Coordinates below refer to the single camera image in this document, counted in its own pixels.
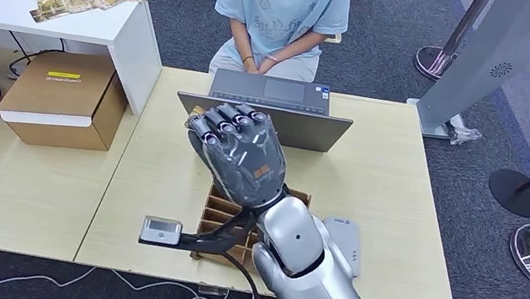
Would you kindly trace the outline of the person's left hand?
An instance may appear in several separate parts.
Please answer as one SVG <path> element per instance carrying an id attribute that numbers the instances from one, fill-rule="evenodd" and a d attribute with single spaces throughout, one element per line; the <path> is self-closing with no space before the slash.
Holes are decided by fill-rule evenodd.
<path id="1" fill-rule="evenodd" d="M 272 67 L 280 63 L 281 61 L 278 60 L 278 58 L 272 56 L 272 55 L 266 55 L 264 59 L 262 59 L 258 69 L 259 74 L 267 74 Z"/>

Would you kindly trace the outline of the person's right hand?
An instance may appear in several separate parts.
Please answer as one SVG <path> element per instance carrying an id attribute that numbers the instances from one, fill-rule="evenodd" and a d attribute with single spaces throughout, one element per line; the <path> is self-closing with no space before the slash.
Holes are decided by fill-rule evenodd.
<path id="1" fill-rule="evenodd" d="M 241 61 L 247 73 L 252 73 L 252 74 L 257 74 L 257 75 L 261 73 L 262 65 L 261 63 L 258 63 L 258 61 L 252 55 L 245 56 L 244 58 L 242 58 Z"/>

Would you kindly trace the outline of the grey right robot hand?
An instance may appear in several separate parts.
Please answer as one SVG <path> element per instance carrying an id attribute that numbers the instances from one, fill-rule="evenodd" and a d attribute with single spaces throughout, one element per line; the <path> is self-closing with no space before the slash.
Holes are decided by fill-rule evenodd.
<path id="1" fill-rule="evenodd" d="M 188 140 L 214 184 L 242 207 L 266 210 L 289 195 L 286 159 L 270 115 L 247 104 L 195 107 Z"/>

